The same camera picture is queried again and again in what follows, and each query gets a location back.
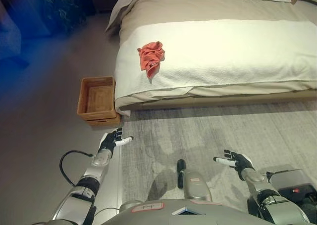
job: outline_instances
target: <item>floor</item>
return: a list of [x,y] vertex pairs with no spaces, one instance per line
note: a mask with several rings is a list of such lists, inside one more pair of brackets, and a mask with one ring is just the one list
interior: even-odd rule
[[[70,38],[57,36],[26,42],[23,69],[0,65],[0,224],[48,221],[70,185],[59,172],[62,154],[77,149],[94,153],[111,129],[91,128],[76,115],[80,79],[113,75],[118,38],[106,40],[109,15],[97,15]],[[71,155],[64,167],[75,181],[89,159]],[[96,200],[97,211],[121,204],[120,149]],[[94,224],[116,214],[100,213]]]

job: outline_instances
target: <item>robotic finger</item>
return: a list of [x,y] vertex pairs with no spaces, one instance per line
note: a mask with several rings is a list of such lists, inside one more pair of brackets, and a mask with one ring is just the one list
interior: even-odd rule
[[230,167],[236,167],[236,160],[232,160],[232,159],[224,159],[224,158],[220,158],[220,157],[214,157],[213,160],[215,162],[219,162],[221,164],[224,164],[226,166],[230,166]]

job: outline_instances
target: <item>bed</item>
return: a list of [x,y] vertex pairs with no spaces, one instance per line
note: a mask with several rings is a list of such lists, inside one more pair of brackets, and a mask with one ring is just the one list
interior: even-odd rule
[[[128,110],[316,98],[317,27],[290,0],[119,0],[115,108]],[[149,80],[137,48],[160,41]]]

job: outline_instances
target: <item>red towel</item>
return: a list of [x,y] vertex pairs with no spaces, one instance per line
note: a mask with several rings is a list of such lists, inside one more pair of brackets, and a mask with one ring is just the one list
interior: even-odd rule
[[147,71],[147,77],[151,79],[158,70],[160,61],[164,58],[165,51],[161,42],[148,43],[138,48],[141,70]]

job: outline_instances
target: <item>gray carpet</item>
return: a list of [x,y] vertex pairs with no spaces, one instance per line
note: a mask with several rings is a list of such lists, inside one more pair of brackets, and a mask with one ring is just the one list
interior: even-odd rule
[[304,103],[132,112],[124,119],[122,202],[183,198],[176,162],[199,171],[213,201],[246,211],[247,186],[236,171],[215,163],[231,149],[249,156],[256,169],[302,168],[317,181],[317,106]]

